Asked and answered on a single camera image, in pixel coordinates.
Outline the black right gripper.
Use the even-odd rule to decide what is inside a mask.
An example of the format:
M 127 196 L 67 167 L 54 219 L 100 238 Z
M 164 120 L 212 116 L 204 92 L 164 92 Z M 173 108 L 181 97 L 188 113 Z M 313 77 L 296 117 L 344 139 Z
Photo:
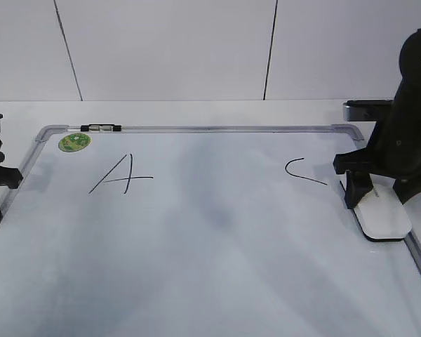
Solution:
M 372 189 L 370 174 L 395 179 L 393 190 L 405 204 L 421 193 L 421 28 L 399 54 L 401 83 L 391 111 L 379 121 L 363 149 L 336 155 L 335 172 L 346 172 L 345 204 L 354 209 Z

